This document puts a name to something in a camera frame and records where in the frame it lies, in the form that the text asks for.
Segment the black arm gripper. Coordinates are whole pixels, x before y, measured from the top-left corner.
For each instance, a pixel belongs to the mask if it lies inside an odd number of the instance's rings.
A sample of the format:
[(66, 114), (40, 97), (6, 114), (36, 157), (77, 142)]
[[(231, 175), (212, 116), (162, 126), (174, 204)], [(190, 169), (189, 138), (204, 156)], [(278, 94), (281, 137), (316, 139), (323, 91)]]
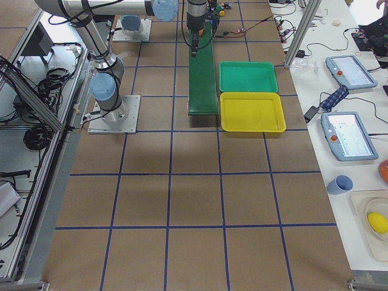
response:
[(207, 19), (207, 12), (194, 16), (187, 12), (187, 28), (191, 31), (191, 57), (197, 56), (199, 47), (199, 31), (204, 28), (205, 20)]

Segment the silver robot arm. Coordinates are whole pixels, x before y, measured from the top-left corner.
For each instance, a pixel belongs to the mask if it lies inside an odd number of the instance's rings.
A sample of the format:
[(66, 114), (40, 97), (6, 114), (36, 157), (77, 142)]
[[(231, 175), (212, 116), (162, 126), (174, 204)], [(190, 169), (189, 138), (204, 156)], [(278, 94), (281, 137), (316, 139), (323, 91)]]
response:
[(212, 39), (219, 24), (215, 1), (37, 1), (39, 8), (65, 18), (75, 27), (94, 57), (99, 72), (111, 73), (123, 69), (112, 52), (108, 40), (99, 33), (94, 22), (96, 15), (155, 16), (171, 21), (180, 8), (186, 13), (189, 36), (189, 114), (217, 115)]

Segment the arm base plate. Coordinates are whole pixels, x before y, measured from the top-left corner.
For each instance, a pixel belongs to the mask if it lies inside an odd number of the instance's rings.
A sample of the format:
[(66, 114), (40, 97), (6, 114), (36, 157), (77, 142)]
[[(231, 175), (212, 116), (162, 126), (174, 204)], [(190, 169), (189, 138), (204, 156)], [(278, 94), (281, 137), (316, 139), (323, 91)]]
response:
[(118, 19), (113, 33), (113, 42), (149, 42), (152, 20), (125, 15)]
[(139, 108), (141, 103), (140, 95), (124, 95), (121, 97), (122, 103), (116, 110), (109, 112), (102, 117), (97, 102), (94, 103), (94, 111), (98, 114), (92, 117), (88, 123), (89, 134), (135, 134), (138, 124)]

